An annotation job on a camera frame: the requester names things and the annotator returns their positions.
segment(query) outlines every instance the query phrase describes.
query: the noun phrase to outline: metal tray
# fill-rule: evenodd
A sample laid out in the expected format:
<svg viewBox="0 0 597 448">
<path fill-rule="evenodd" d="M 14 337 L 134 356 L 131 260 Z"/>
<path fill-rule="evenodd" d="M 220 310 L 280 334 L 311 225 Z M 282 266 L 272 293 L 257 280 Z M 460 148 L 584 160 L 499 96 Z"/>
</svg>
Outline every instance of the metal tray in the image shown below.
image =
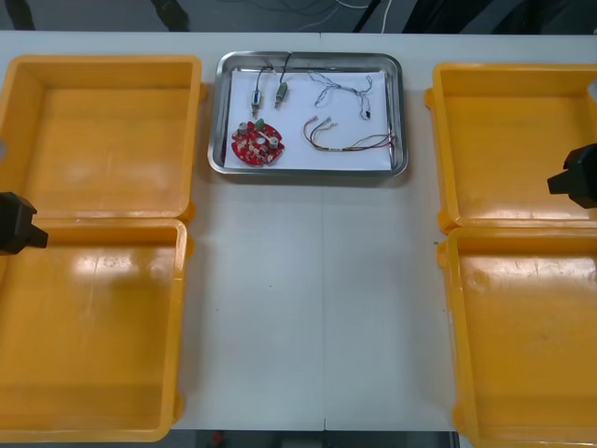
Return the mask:
<svg viewBox="0 0 597 448">
<path fill-rule="evenodd" d="M 333 171 L 333 170 L 262 170 L 246 168 L 227 168 L 226 136 L 228 134 L 228 115 L 230 88 L 234 71 L 258 71 L 264 61 L 271 63 L 276 71 L 284 67 L 285 51 L 235 51 L 224 56 L 217 66 L 215 75 L 215 108 L 212 119 L 208 159 L 219 173 L 225 175 L 361 175 L 391 177 L 401 174 L 409 162 L 405 139 L 404 104 L 402 94 L 402 68 L 396 59 L 380 53 L 325 53 L 293 52 L 286 72 L 384 72 L 385 93 L 388 117 L 388 133 L 396 138 L 390 145 L 391 170 L 387 171 Z"/>
</svg>

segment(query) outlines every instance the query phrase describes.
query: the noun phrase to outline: electrical wire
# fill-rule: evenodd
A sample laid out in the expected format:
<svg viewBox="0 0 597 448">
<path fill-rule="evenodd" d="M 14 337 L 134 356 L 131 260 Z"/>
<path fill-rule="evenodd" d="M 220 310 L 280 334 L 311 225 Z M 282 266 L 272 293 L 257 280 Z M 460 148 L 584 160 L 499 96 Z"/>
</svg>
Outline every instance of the electrical wire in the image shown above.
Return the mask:
<svg viewBox="0 0 597 448">
<path fill-rule="evenodd" d="M 344 3 L 341 0 L 336 0 L 336 3 L 343 7 L 349 7 L 350 9 L 367 9 L 368 8 L 368 5 L 364 5 L 363 7 L 360 7 L 357 5 L 349 5 L 348 3 Z"/>
<path fill-rule="evenodd" d="M 291 52 L 288 52 L 288 56 L 286 56 L 286 60 L 284 61 L 284 68 L 282 69 L 282 74 L 280 75 L 280 84 L 282 84 L 282 80 L 284 79 L 284 75 L 286 74 L 286 67 L 288 66 L 288 60 L 292 56 Z"/>
<path fill-rule="evenodd" d="M 352 93 L 357 98 L 359 98 L 361 101 L 361 111 L 359 113 L 361 119 L 371 118 L 371 104 L 369 102 L 368 94 L 371 91 L 371 88 L 373 87 L 373 79 L 371 79 L 369 75 L 367 75 L 367 82 L 369 83 L 369 87 L 362 91 L 358 91 L 357 89 L 354 89 L 352 87 L 342 86 L 341 84 L 332 81 L 329 77 L 326 77 L 325 75 L 322 75 L 319 72 L 310 71 L 307 72 L 307 75 L 309 76 L 311 81 L 314 81 L 324 86 L 324 89 L 321 91 L 321 93 L 315 100 L 315 107 L 321 107 L 320 104 L 326 99 L 329 91 L 348 91 L 349 93 Z"/>
<path fill-rule="evenodd" d="M 388 145 L 393 144 L 394 136 L 391 133 L 374 133 L 373 135 L 368 135 L 367 137 L 361 138 L 357 140 L 352 145 L 348 147 L 323 147 L 315 142 L 317 135 L 319 133 L 323 133 L 325 131 L 329 131 L 332 128 L 338 126 L 338 123 L 332 121 L 331 117 L 327 117 L 317 126 L 315 126 L 309 134 L 307 134 L 307 129 L 309 125 L 316 122 L 319 118 L 317 116 L 311 117 L 302 127 L 302 134 L 307 139 L 307 141 L 311 144 L 311 146 L 318 151 L 328 151 L 328 152 L 349 152 L 349 151 L 363 151 L 365 149 L 372 149 L 374 147 L 386 147 Z M 372 145 L 363 145 L 367 140 L 372 138 L 381 138 L 381 140 L 377 141 Z"/>
<path fill-rule="evenodd" d="M 255 91 L 259 90 L 259 79 L 261 78 L 261 74 L 263 72 L 265 72 L 266 70 L 271 70 L 273 71 L 273 65 L 271 65 L 271 63 L 268 63 L 266 66 L 261 67 L 261 70 L 259 70 L 259 75 L 257 75 L 257 83 L 255 85 Z"/>
<path fill-rule="evenodd" d="M 394 0 L 390 0 L 388 2 L 388 6 L 385 7 L 385 12 L 383 13 L 383 22 L 382 22 L 382 34 L 385 33 L 385 22 L 388 20 L 388 11 L 390 10 L 390 6 Z"/>
</svg>

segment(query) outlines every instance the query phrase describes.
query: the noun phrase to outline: plastic bin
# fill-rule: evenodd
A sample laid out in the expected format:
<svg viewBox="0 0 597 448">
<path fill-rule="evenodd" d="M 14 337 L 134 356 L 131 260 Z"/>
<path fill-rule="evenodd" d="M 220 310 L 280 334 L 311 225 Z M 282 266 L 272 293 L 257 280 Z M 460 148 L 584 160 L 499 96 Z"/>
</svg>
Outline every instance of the plastic bin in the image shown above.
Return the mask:
<svg viewBox="0 0 597 448">
<path fill-rule="evenodd" d="M 432 111 L 439 226 L 597 227 L 597 209 L 550 195 L 568 153 L 597 142 L 597 64 L 442 63 Z"/>
<path fill-rule="evenodd" d="M 458 432 L 477 448 L 595 443 L 597 230 L 457 229 L 437 257 Z"/>
<path fill-rule="evenodd" d="M 174 420 L 187 231 L 38 219 L 0 257 L 0 441 L 155 441 Z"/>
<path fill-rule="evenodd" d="M 179 217 L 201 95 L 192 56 L 22 56 L 0 99 L 0 191 L 40 217 Z"/>
</svg>

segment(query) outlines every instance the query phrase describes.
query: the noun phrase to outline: table surface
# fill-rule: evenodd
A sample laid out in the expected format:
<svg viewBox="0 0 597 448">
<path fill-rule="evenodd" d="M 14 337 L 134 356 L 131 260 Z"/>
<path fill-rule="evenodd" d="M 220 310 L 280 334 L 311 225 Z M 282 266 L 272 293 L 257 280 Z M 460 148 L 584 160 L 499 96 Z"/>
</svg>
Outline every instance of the table surface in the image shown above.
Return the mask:
<svg viewBox="0 0 597 448">
<path fill-rule="evenodd" d="M 382 52 L 402 65 L 397 178 L 232 179 L 206 161 L 215 68 L 235 50 Z M 596 36 L 0 32 L 20 54 L 196 54 L 202 106 L 177 428 L 452 430 L 439 209 L 423 105 L 443 61 L 595 63 Z"/>
</svg>

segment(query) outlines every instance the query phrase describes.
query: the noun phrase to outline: circuit board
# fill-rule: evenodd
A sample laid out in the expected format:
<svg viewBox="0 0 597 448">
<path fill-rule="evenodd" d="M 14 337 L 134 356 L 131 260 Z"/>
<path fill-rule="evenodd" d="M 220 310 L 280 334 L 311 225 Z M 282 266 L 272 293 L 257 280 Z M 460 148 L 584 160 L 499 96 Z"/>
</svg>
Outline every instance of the circuit board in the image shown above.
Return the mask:
<svg viewBox="0 0 597 448">
<path fill-rule="evenodd" d="M 276 149 L 269 145 L 270 139 L 278 139 Z M 269 124 L 256 128 L 253 121 L 247 122 L 245 134 L 235 131 L 232 135 L 232 151 L 241 161 L 249 165 L 270 165 L 284 152 L 282 136 Z"/>
</svg>

